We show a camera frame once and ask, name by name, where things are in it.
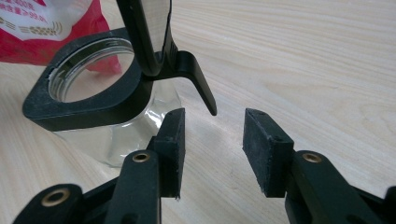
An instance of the red plastic bag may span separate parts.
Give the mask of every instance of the red plastic bag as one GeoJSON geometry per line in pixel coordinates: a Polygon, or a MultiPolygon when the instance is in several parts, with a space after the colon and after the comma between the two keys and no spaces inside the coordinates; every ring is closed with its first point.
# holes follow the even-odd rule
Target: red plastic bag
{"type": "MultiPolygon", "coordinates": [[[[0,62],[47,65],[69,41],[108,30],[99,0],[0,0],[0,62]]],[[[119,73],[117,57],[92,70],[119,73]]]]}

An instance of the light wood grain surface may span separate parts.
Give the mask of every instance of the light wood grain surface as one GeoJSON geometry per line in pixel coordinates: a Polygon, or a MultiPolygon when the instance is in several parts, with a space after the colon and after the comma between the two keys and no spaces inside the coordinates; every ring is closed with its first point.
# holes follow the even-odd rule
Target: light wood grain surface
{"type": "MultiPolygon", "coordinates": [[[[102,1],[111,28],[115,1],[102,1]]],[[[327,156],[347,181],[383,197],[396,185],[395,1],[174,1],[179,49],[198,59],[218,103],[210,116],[189,81],[181,200],[163,200],[163,223],[288,223],[266,199],[242,150],[246,107],[270,114],[296,150],[327,156]]],[[[21,113],[44,67],[0,63],[0,223],[40,190],[84,191],[116,176],[21,113]]]]}

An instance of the wooden table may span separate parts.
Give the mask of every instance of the wooden table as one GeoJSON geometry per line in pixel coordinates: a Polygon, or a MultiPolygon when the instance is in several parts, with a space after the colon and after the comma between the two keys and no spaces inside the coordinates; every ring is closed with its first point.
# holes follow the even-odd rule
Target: wooden table
{"type": "MultiPolygon", "coordinates": [[[[102,1],[111,28],[115,1],[102,1]]],[[[296,150],[327,156],[347,181],[383,197],[396,184],[394,1],[174,1],[179,49],[198,59],[217,100],[212,117],[192,84],[181,200],[163,223],[288,223],[242,150],[246,107],[267,112],[296,150]]],[[[119,173],[35,125],[21,105],[44,67],[0,63],[0,223],[58,183],[93,189],[119,173]]]]}

